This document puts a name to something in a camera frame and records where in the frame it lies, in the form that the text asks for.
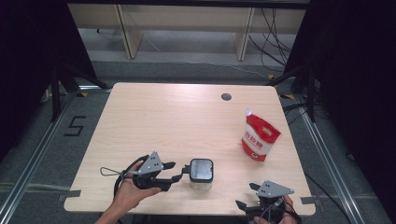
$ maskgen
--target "round hole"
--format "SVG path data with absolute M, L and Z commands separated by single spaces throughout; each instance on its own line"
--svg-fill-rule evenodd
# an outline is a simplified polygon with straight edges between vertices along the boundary
M 221 99 L 223 99 L 223 100 L 225 100 L 225 101 L 229 101 L 229 100 L 231 100 L 231 94 L 230 93 L 223 93 L 222 95 L 221 95 Z

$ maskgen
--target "snack bag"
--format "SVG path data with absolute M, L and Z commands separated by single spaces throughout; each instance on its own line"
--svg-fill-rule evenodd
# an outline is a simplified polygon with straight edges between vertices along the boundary
M 247 125 L 242 137 L 242 147 L 255 161 L 264 161 L 280 132 L 270 123 L 247 109 Z

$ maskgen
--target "human hand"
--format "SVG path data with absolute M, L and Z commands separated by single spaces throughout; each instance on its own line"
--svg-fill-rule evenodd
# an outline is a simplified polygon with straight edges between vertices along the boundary
M 135 164 L 131 170 L 134 171 L 142 161 Z M 127 174 L 125 179 L 120 183 L 119 189 L 116 196 L 113 199 L 112 204 L 102 214 L 102 216 L 96 221 L 100 223 L 115 223 L 119 218 L 124 216 L 128 211 L 136 208 L 139 203 L 149 196 L 153 196 L 161 192 L 160 188 L 151 189 L 139 189 L 134 185 L 131 174 Z
M 286 203 L 285 209 L 287 211 L 292 212 L 293 211 L 293 201 L 291 200 L 289 195 L 287 195 L 287 194 L 284 195 L 283 200 L 285 200 L 285 203 Z M 265 220 L 263 217 L 254 217 L 254 221 L 258 224 L 268 224 L 268 221 Z M 290 214 L 283 213 L 282 220 L 280 220 L 279 224 L 297 224 L 297 221 Z

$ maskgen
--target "table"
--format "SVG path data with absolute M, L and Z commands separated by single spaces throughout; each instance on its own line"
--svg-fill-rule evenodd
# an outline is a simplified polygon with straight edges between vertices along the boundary
M 223 100 L 223 93 L 232 99 Z M 282 133 L 265 162 L 252 160 L 242 149 L 247 108 Z M 114 86 L 71 187 L 80 190 L 80 196 L 67 198 L 64 208 L 105 211 L 117 177 L 102 176 L 100 168 L 121 171 L 153 150 L 163 162 L 177 163 L 160 173 L 163 178 L 179 175 L 192 159 L 212 160 L 212 188 L 193 189 L 184 175 L 169 191 L 147 198 L 132 213 L 243 216 L 235 200 L 257 205 L 258 197 L 248 184 L 261 185 L 267 179 L 294 189 L 290 197 L 299 215 L 315 213 L 314 204 L 300 200 L 311 193 L 273 87 L 158 83 Z

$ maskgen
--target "aluminum rail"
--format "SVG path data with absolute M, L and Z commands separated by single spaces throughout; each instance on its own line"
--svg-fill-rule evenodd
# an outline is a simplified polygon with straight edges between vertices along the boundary
M 64 118 L 64 113 L 67 107 L 70 106 L 71 102 L 75 98 L 75 93 L 68 93 L 65 98 L 65 102 L 61 109 L 61 113 L 57 117 L 56 120 L 50 123 L 48 129 L 46 130 L 43 138 L 41 139 L 40 143 L 38 144 L 37 148 L 35 149 L 34 154 L 26 164 L 23 172 L 21 173 L 20 178 L 15 183 L 14 187 L 12 188 L 11 192 L 8 194 L 7 198 L 1 205 L 0 209 L 0 223 L 7 224 L 11 219 L 15 209 L 17 208 L 23 193 L 25 192 L 26 188 L 32 177 L 35 174 L 35 171 L 38 168 L 38 165 L 42 161 L 44 155 L 46 154 L 47 149 L 50 146 L 51 140 L 55 135 L 61 121 Z
M 299 104 L 304 103 L 304 99 L 300 94 L 296 95 L 296 100 Z M 329 149 L 327 149 L 326 144 L 324 143 L 323 138 L 320 135 L 317 125 L 311 121 L 311 118 L 308 117 L 308 115 L 304 112 L 303 108 L 300 108 L 300 111 L 304 113 L 303 118 L 305 125 L 308 128 L 308 131 L 314 140 L 320 158 L 322 159 L 323 164 L 330 176 L 330 179 L 332 180 L 332 184 L 334 185 L 335 190 L 337 191 L 338 196 L 340 197 L 341 203 L 346 209 L 346 213 L 350 221 L 354 224 L 366 223 L 364 217 L 361 214 L 361 211 L 359 210 L 358 205 L 355 202 L 355 199 L 352 196 L 351 191 L 347 187 L 344 178 L 341 176 L 340 172 L 338 171 L 338 168 L 334 160 L 332 159 L 332 155 L 330 154 Z

